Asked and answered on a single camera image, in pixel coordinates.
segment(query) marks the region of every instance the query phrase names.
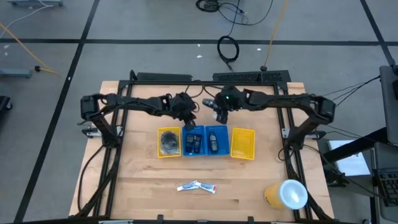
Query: blue tray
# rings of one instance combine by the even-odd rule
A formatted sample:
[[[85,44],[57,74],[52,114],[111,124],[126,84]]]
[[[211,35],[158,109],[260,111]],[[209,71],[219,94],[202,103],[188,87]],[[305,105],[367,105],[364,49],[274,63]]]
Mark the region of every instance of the blue tray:
[[[213,131],[217,143],[218,143],[218,152],[212,153],[210,141],[207,140],[207,152],[209,156],[225,156],[229,155],[229,139],[228,139],[228,128],[226,125],[215,125],[215,126],[206,126],[206,140],[209,139],[210,131]]]
[[[187,147],[186,140],[187,134],[200,134],[201,135],[201,143],[200,143],[200,152],[191,153],[186,152],[185,148]],[[187,130],[185,127],[182,128],[182,154],[184,156],[205,156],[207,155],[207,137],[205,134],[205,127],[203,125],[195,126],[192,130]]]

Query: toothpaste tube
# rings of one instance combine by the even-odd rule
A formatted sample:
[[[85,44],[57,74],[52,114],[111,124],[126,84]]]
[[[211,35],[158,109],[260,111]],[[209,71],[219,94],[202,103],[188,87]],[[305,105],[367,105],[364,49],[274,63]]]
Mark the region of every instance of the toothpaste tube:
[[[195,181],[194,183],[197,187],[200,187],[203,190],[207,190],[210,193],[215,194],[216,190],[217,190],[217,186],[213,185],[213,184],[203,184],[203,183],[199,183],[197,181]]]
[[[196,181],[192,181],[182,185],[181,187],[177,187],[177,191],[198,189],[199,187],[196,186],[195,183]]]

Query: floor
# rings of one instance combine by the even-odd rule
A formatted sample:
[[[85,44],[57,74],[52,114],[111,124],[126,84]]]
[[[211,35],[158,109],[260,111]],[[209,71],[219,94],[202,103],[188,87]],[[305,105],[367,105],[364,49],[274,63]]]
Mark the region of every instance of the floor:
[[[264,63],[267,40],[283,3],[275,0],[259,25],[234,27],[231,36],[245,40],[231,64],[236,72],[257,71]],[[67,217],[86,144],[76,125],[79,100],[96,93],[102,81],[126,79],[130,69],[187,73],[198,80],[229,72],[217,54],[216,41],[228,34],[231,23],[218,13],[199,11],[195,0],[64,4],[10,27],[60,77],[35,73],[30,79],[1,78],[0,95],[10,96],[14,108],[0,125],[0,223],[14,221],[38,157],[45,158],[44,163],[26,213],[19,218]],[[252,23],[269,4],[270,0],[242,0],[240,6]],[[395,0],[290,1],[275,36],[269,70],[288,69],[294,82],[304,82],[308,92],[319,95],[376,77],[379,67],[391,62],[389,54],[398,58],[397,7]],[[0,1],[0,22],[8,24],[34,9]],[[232,12],[224,13],[233,18]],[[233,55],[233,45],[221,47],[226,56]],[[0,40],[1,68],[34,65],[37,62],[7,34]],[[333,125],[359,135],[385,126],[379,82],[346,100]],[[347,139],[336,133],[328,138]],[[341,189],[330,189],[330,194],[336,218],[356,223],[370,218],[368,198]]]

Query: yellow cup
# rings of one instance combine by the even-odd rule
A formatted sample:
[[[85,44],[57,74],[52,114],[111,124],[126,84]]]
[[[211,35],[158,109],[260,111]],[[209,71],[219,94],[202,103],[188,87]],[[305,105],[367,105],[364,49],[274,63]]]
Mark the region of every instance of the yellow cup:
[[[305,206],[308,192],[299,181],[285,180],[269,185],[264,198],[272,208],[296,210]]]

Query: wooden tabletop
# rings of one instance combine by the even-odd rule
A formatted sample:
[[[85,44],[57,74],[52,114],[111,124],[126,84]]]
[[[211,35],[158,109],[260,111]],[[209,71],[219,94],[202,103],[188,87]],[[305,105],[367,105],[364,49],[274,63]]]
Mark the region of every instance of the wooden tabletop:
[[[116,93],[118,82],[103,82],[101,93]],[[305,92],[303,83],[288,83],[289,94]],[[269,86],[237,86],[240,90],[263,91],[273,95]],[[172,95],[185,91],[186,86],[134,85],[132,97]],[[189,95],[200,92],[201,86],[190,86]],[[216,94],[220,90],[206,88]],[[201,104],[203,98],[211,98],[205,92],[194,100]],[[298,126],[307,115],[293,109]],[[217,125],[213,111],[200,106],[196,114],[197,125]],[[288,127],[284,110],[284,121]],[[275,108],[263,111],[231,112],[228,116],[229,140],[233,128],[248,128],[256,131],[256,158],[253,161],[221,157],[172,157],[157,158],[157,129],[159,127],[183,126],[182,121],[170,117],[149,116],[141,111],[129,111],[119,165],[111,218],[150,219],[163,214],[165,220],[234,220],[245,221],[253,216],[255,221],[294,221],[291,210],[275,210],[264,201],[264,189],[277,181],[286,180],[284,162],[277,158],[282,148],[280,126]],[[309,146],[317,147],[314,140],[306,140]],[[82,167],[100,147],[101,138],[89,139]],[[317,152],[306,147],[301,150],[307,187],[319,206],[333,217],[330,197]],[[89,164],[83,177],[82,205],[98,187],[104,159],[104,149]],[[217,185],[217,192],[204,190],[177,192],[176,188],[193,180]],[[108,190],[103,194],[101,213],[104,213]],[[77,185],[70,214],[77,210]]]

